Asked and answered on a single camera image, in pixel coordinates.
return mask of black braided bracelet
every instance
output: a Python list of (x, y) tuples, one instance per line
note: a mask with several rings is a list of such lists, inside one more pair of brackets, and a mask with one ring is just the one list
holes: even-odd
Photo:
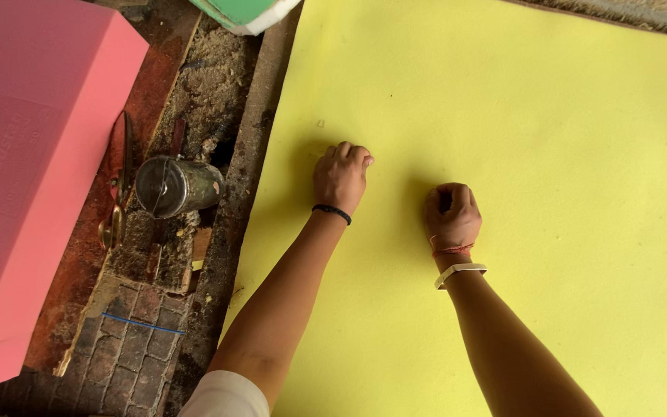
[(336, 207), (333, 207), (332, 205), (328, 204), (316, 204), (313, 206), (313, 210), (310, 210), (311, 212), (315, 212), (316, 210), (321, 210), (322, 212), (326, 213), (336, 213), (341, 217), (344, 217), (344, 220), (346, 220), (346, 225), (351, 224), (351, 217), (349, 217), (349, 214), (342, 212)]

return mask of forearm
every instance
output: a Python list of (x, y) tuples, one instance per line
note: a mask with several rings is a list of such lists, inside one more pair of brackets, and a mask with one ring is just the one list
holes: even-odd
[[(440, 271), (469, 263), (454, 255)], [(460, 271), (445, 285), (462, 338), (493, 415), (600, 415), (542, 342), (516, 317), (478, 271)]]
[(272, 405), (315, 303), (346, 221), (315, 211), (230, 325), (210, 364), (250, 379)]

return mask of blue wire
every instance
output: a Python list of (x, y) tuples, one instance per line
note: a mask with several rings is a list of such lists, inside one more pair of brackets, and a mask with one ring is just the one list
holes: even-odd
[(137, 325), (143, 326), (143, 327), (150, 327), (150, 328), (156, 329), (156, 330), (163, 330), (165, 332), (178, 333), (180, 335), (184, 335), (184, 332), (182, 332), (181, 330), (172, 330), (172, 329), (165, 329), (163, 327), (158, 327), (158, 326), (151, 326), (150, 324), (141, 323), (139, 321), (128, 320), (127, 318), (117, 317), (115, 315), (111, 315), (111, 314), (107, 314), (107, 313), (102, 313), (102, 315), (105, 316), (105, 317), (114, 318), (115, 320), (125, 321), (125, 323), (137, 324)]

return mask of finger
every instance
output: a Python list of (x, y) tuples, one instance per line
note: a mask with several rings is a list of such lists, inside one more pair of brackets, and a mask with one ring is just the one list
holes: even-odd
[(351, 150), (351, 147), (353, 145), (349, 142), (341, 142), (339, 143), (339, 146), (336, 148), (336, 156), (338, 158), (346, 158), (349, 156), (349, 151)]
[(459, 207), (465, 207), (470, 204), (470, 187), (465, 184), (458, 184), (452, 190), (452, 206), (450, 210)]
[(470, 205), (477, 209), (477, 201), (475, 201), (475, 195), (472, 194), (472, 190), (470, 190)]
[(362, 165), (366, 167), (372, 165), (375, 162), (375, 158), (372, 155), (365, 156), (365, 160), (362, 161)]
[(441, 194), (435, 189), (432, 188), (428, 194), (426, 194), (426, 201), (424, 203), (424, 217), (432, 217), (439, 215), (439, 202)]
[(465, 184), (460, 184), (460, 183), (440, 184), (440, 185), (437, 185), (437, 191), (442, 193), (442, 194), (452, 194), (452, 191), (456, 187), (459, 187), (460, 185), (465, 185)]
[(371, 154), (364, 146), (354, 146), (349, 152), (349, 158), (354, 159), (358, 163), (364, 163), (366, 156), (371, 156)]

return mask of brick floor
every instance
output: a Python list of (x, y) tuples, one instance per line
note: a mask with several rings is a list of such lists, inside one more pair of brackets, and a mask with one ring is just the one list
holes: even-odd
[[(167, 296), (147, 284), (118, 288), (109, 314), (180, 329), (187, 298)], [(180, 335), (109, 317), (85, 321), (63, 377), (24, 369), (0, 384), (0, 412), (10, 417), (163, 415)]]

